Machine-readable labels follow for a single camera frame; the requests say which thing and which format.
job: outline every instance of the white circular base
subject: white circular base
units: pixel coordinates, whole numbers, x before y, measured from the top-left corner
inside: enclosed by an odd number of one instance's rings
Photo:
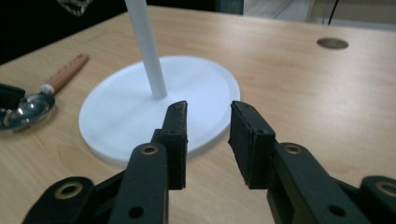
[[[132,150],[161,129],[166,109],[187,101],[188,151],[210,144],[230,124],[233,100],[240,100],[233,75],[217,63],[189,56],[160,58],[167,96],[154,99],[143,63],[121,69],[85,100],[79,129],[92,151],[126,166]]]

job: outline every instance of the white pole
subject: white pole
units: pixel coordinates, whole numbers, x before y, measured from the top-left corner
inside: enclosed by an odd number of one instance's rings
[[[134,27],[152,95],[156,99],[161,99],[167,93],[146,0],[125,0],[125,4]]]

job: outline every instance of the wooden table surface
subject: wooden table surface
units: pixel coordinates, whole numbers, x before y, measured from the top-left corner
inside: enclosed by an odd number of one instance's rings
[[[237,79],[279,142],[307,147],[330,175],[358,187],[366,175],[396,178],[396,34],[150,7],[160,55],[221,64]],[[322,37],[347,49],[325,49]],[[35,93],[81,52],[91,58],[56,95],[43,122],[0,133],[0,217],[20,223],[43,191],[82,175],[95,184],[121,171],[96,158],[78,129],[79,110],[104,78],[141,61],[127,14],[0,67],[0,81]],[[273,223],[265,190],[248,190],[228,134],[188,160],[187,187],[170,192],[170,223]]]

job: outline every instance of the white floor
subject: white floor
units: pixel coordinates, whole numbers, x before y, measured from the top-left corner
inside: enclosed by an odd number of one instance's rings
[[[305,21],[310,0],[245,0],[244,16],[286,21]],[[310,18],[309,22],[327,25],[329,15],[324,18]],[[363,21],[332,20],[332,25],[361,27],[396,32],[396,24]]]

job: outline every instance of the metal spoon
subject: metal spoon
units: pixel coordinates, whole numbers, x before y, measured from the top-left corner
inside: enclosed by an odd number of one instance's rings
[[[55,94],[66,84],[87,62],[88,54],[80,54],[62,67],[41,86],[39,94],[30,95],[20,100],[19,108],[0,110],[0,130],[16,131],[39,122],[47,116],[55,105]]]

